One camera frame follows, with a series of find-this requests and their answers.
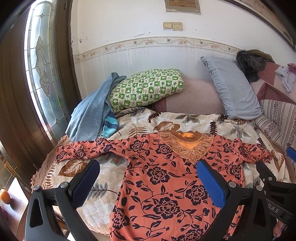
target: black fur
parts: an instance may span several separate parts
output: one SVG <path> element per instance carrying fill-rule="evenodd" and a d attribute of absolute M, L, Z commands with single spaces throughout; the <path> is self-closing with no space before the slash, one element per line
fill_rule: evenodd
<path fill-rule="evenodd" d="M 266 67 L 266 60 L 254 56 L 250 51 L 241 50 L 237 53 L 237 66 L 249 82 L 256 82 L 259 80 L 258 72 Z"/>

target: orange fruit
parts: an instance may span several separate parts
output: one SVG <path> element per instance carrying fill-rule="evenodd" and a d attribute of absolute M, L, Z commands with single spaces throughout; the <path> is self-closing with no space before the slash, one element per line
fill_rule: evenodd
<path fill-rule="evenodd" d="M 10 204 L 11 198 L 9 193 L 5 189 L 0 190 L 0 198 L 6 204 Z"/>

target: wall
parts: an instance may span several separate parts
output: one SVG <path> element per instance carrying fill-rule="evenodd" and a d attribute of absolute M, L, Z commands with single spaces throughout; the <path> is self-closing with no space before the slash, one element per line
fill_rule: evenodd
<path fill-rule="evenodd" d="M 296 61 L 290 46 L 271 27 L 225 1 L 200 0 L 201 15 L 166 12 L 164 0 L 75 1 L 77 32 L 74 29 L 72 35 L 79 53 L 135 37 L 184 36 L 259 48 L 278 64 Z M 163 31 L 165 21 L 182 22 L 184 30 Z"/>
<path fill-rule="evenodd" d="M 230 48 L 260 49 L 271 54 L 281 65 L 296 62 L 295 52 L 282 37 L 247 11 L 221 0 L 200 0 L 200 8 L 201 15 L 198 15 L 166 12 L 164 0 L 73 0 L 72 47 L 82 98 L 99 88 L 112 71 L 129 76 L 169 65 L 179 68 L 186 77 L 210 79 L 199 57 L 205 54 L 229 56 L 214 48 L 199 51 L 200 40 L 196 39 L 216 41 Z M 162 24 L 165 21 L 182 22 L 183 31 L 164 31 Z M 186 37 L 197 42 L 196 48 L 191 50 L 189 41 L 183 46 L 156 46 L 154 43 L 149 48 L 144 44 L 138 50 L 127 47 L 116 53 L 109 52 L 116 48 L 112 43 L 119 41 L 123 41 L 120 45 L 126 46 L 130 39 L 142 41 L 145 38 L 144 42 L 153 42 L 154 37 L 166 36 Z"/>

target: floral wallpaper border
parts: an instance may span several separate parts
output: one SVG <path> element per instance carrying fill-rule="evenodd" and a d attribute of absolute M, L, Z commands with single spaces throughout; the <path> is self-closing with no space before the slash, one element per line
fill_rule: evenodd
<path fill-rule="evenodd" d="M 80 63 L 104 54 L 113 53 L 116 51 L 123 51 L 135 48 L 156 47 L 156 46 L 176 46 L 176 47 L 189 47 L 201 48 L 221 53 L 227 53 L 235 56 L 239 48 L 222 44 L 215 41 L 187 38 L 187 37 L 151 37 L 151 38 L 138 38 L 130 39 L 109 45 L 101 46 L 96 49 L 74 55 L 74 62 Z"/>

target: gray pillow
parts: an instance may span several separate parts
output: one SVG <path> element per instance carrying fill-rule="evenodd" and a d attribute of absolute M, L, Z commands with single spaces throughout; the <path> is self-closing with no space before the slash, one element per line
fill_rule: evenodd
<path fill-rule="evenodd" d="M 258 99 L 235 61 L 214 56 L 200 59 L 209 71 L 230 119 L 254 120 L 262 115 Z"/>

